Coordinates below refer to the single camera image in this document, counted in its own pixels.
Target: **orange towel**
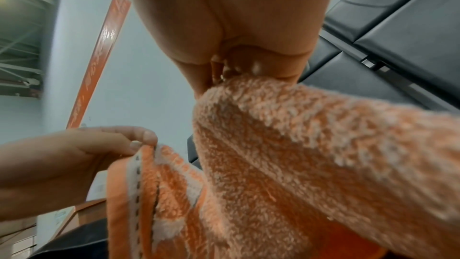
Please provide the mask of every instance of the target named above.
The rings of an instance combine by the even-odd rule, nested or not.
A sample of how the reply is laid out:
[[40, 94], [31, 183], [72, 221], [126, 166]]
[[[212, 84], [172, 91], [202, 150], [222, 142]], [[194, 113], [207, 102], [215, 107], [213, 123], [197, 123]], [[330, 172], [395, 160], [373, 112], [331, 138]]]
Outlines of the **orange towel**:
[[239, 77], [194, 110], [203, 172], [167, 146], [109, 168], [126, 258], [460, 258], [460, 120]]

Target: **ceiling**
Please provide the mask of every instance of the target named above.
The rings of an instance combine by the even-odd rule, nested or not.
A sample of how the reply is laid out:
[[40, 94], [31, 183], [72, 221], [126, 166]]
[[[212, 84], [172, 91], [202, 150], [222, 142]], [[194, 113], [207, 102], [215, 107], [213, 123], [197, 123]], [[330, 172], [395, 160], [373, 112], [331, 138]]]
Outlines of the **ceiling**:
[[39, 97], [41, 52], [56, 0], [0, 0], [0, 95]]

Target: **bare skin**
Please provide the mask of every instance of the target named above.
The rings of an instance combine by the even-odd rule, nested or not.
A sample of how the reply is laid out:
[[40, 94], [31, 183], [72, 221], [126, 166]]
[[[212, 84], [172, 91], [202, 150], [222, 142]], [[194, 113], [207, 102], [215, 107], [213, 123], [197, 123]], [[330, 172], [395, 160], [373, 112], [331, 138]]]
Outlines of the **bare skin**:
[[71, 129], [0, 146], [0, 221], [85, 202], [97, 172], [140, 144], [156, 145], [140, 127]]
[[157, 44], [197, 97], [249, 73], [295, 83], [329, 0], [132, 0]]

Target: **hand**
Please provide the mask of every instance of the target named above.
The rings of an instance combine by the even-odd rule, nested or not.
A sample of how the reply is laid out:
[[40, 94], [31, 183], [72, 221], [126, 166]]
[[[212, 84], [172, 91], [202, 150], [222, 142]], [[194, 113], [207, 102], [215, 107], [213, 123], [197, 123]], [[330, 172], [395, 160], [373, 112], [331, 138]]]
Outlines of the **hand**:
[[35, 216], [85, 202], [97, 172], [143, 144], [139, 127], [69, 129], [0, 146], [0, 221]]
[[132, 0], [195, 96], [242, 73], [296, 83], [329, 0]]

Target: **orange sign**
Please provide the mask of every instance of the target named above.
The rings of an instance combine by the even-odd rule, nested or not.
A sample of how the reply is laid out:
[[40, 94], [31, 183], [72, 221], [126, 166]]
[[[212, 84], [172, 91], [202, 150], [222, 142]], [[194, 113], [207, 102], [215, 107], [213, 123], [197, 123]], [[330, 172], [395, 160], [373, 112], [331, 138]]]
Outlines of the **orange sign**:
[[131, 2], [129, 0], [112, 0], [110, 3], [109, 11], [105, 17], [96, 47], [92, 53], [72, 113], [70, 114], [69, 122], [67, 123], [68, 129], [80, 126], [97, 82], [109, 59], [116, 38], [125, 22], [130, 6]]

